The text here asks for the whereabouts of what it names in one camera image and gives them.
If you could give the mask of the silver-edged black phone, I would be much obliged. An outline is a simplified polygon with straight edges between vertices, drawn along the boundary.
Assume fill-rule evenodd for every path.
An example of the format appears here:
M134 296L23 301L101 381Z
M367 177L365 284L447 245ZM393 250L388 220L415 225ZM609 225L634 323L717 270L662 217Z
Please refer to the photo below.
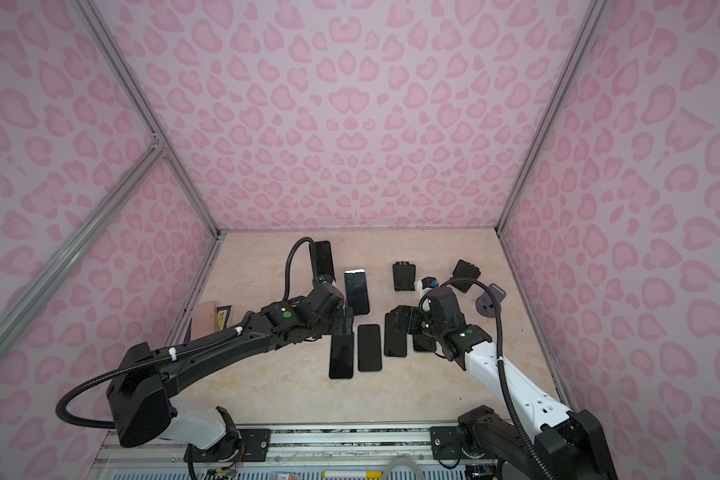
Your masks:
M366 271L363 269L344 272L345 293L348 307L355 316L370 313Z

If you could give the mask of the grey round stand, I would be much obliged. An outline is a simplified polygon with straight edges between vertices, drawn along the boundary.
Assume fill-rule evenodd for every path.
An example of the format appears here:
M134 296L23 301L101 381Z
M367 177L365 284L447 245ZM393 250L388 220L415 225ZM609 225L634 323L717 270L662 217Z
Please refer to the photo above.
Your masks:
M483 292L475 301L475 308L479 315L486 318L496 318L496 307L506 298L507 293L495 283L488 285L488 293Z

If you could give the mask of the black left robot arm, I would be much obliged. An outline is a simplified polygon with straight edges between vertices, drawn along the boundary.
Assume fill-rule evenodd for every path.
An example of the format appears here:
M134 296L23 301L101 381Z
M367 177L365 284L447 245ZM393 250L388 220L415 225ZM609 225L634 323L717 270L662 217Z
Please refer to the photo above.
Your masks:
M152 350L145 342L127 350L106 394L120 445L141 446L179 418L171 399L199 380L248 357L326 335L344 318L345 297L329 283L306 296L248 313L236 326Z

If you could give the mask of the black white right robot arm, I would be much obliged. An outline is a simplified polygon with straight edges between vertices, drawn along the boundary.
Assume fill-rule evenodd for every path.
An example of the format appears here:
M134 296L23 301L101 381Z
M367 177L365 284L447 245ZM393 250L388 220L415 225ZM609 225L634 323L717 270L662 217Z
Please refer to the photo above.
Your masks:
M612 454L599 420L555 400L506 357L503 328L489 335L467 322L456 294L439 286L417 306L400 305L387 316L396 330L433 340L442 356L479 380L504 404L509 417L476 407L459 416L455 439L436 459L492 459L497 475L526 479L614 479Z

